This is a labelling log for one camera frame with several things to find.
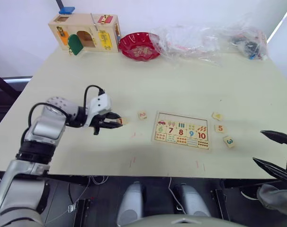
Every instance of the wooden number tile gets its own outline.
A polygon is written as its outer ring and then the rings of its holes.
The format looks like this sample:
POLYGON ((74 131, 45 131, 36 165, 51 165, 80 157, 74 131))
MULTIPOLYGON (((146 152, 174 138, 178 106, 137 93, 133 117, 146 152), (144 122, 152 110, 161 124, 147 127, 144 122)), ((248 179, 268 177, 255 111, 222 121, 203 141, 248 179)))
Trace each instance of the wooden number tile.
POLYGON ((145 111, 139 111, 138 112, 138 117, 140 120, 146 119, 147 118, 147 113, 145 111))
POLYGON ((167 120, 167 127, 176 128, 176 122, 167 120))
POLYGON ((218 112, 213 112, 212 113, 212 117, 214 118, 214 119, 216 119, 216 120, 219 120, 219 121, 222 121, 223 120, 223 116, 222 116, 222 114, 220 114, 220 113, 218 113, 218 112))
POLYGON ((186 129, 176 129, 176 135, 187 137, 187 130, 186 129))
POLYGON ((128 123, 129 123, 129 119, 126 118, 126 117, 122 117, 122 118, 116 119, 116 122, 117 122, 117 123, 120 123, 120 124, 122 124, 122 125, 125 125, 125 124, 128 124, 128 123))
POLYGON ((167 131, 167 127, 166 126, 162 126, 162 125, 157 125, 156 126, 156 132, 158 133, 166 133, 167 131))
POLYGON ((231 136, 224 137, 224 142, 228 146, 228 148, 235 147, 234 139, 231 136))
POLYGON ((156 125, 167 126, 167 121, 166 120, 162 120, 162 119, 158 119, 156 125))
POLYGON ((168 126, 167 127, 167 134, 177 135, 177 129, 168 126))
POLYGON ((178 144, 186 145, 187 144, 187 137, 177 136, 176 137, 176 142, 178 144))
POLYGON ((177 135, 167 135, 167 142, 176 143, 177 142, 177 135))
POLYGON ((196 125, 197 138, 199 140, 208 140, 208 130, 206 126, 196 125))
POLYGON ((187 128, 187 124, 184 122, 177 122, 176 123, 176 128, 177 129, 186 129, 187 128))
POLYGON ((216 132, 225 133, 225 127, 223 125, 214 125, 216 132))
POLYGON ((187 145, 191 147, 197 147, 197 139, 194 138, 187 138, 187 145))
POLYGON ((190 124, 190 123, 188 123, 187 124, 187 130, 195 130, 195 125, 194 124, 190 124))
POLYGON ((208 141, 198 140, 197 145, 199 148, 209 149, 209 142, 208 141))
POLYGON ((167 134, 166 133, 155 133, 155 139, 166 141, 167 134))
POLYGON ((187 137, 196 139, 197 138, 197 132, 194 130, 187 129, 187 137))

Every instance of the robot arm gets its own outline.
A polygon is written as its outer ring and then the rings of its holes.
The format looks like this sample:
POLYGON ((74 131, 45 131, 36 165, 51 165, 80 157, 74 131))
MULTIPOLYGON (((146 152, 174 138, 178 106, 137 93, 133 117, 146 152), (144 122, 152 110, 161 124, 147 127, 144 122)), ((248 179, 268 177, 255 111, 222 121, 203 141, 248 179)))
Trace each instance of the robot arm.
POLYGON ((100 128, 122 126, 117 122, 105 122, 106 118, 117 119, 120 116, 111 112, 110 97, 104 92, 92 99, 88 108, 60 97, 52 97, 44 105, 42 114, 29 123, 16 159, 10 162, 0 183, 0 226, 7 226, 8 223, 19 226, 18 223, 24 220, 32 220, 35 223, 33 226, 41 226, 33 210, 40 203, 45 183, 37 177, 48 172, 65 126, 93 127, 95 135, 100 128), (30 175, 31 178, 17 179, 19 174, 30 175))

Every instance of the table surface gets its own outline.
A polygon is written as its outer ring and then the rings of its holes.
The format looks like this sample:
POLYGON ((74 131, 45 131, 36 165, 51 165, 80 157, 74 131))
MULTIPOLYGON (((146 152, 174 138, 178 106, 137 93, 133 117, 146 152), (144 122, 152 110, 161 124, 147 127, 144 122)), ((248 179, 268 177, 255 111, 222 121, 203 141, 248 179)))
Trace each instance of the table surface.
MULTIPOLYGON (((285 167, 287 145, 260 130, 287 133, 287 82, 271 60, 250 61, 223 54, 219 65, 201 60, 137 62, 121 53, 81 52, 69 56, 57 49, 33 76, 0 123, 0 170, 19 149, 30 108, 52 96, 82 105, 87 85, 106 90, 112 111, 130 123, 118 129, 69 128, 50 163, 51 174, 138 175, 211 178, 271 178, 252 157, 285 167), (148 118, 139 120, 145 110, 148 118), (227 133, 214 131, 217 111, 227 133), (208 120, 210 150, 152 141, 157 112, 208 120), (236 146, 228 148, 230 135, 236 146)), ((88 99, 97 95, 90 91, 88 99)), ((33 120, 41 113, 34 112, 33 120)))

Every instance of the red bowl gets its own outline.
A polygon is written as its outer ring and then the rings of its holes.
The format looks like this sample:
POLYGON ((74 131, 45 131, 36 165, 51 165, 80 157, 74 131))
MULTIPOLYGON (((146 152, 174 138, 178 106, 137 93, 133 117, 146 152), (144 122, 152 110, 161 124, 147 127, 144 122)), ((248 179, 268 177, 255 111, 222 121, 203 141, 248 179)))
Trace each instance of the red bowl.
POLYGON ((135 32, 126 35, 120 40, 118 47, 124 56, 137 61, 148 61, 160 55, 155 50, 147 32, 135 32))

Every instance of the white wall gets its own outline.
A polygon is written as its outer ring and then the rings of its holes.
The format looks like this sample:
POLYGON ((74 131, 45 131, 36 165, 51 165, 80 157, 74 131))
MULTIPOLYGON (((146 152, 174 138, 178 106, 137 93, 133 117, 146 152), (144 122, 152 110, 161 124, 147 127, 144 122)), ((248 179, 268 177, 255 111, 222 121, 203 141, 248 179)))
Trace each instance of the white wall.
MULTIPOLYGON (((287 0, 63 0, 75 12, 118 14, 123 35, 161 25, 230 25, 242 18, 269 36, 287 0)), ((48 22, 55 0, 0 0, 0 76, 32 76, 58 45, 48 22)))
POLYGON ((287 17, 268 43, 270 58, 287 78, 287 17))

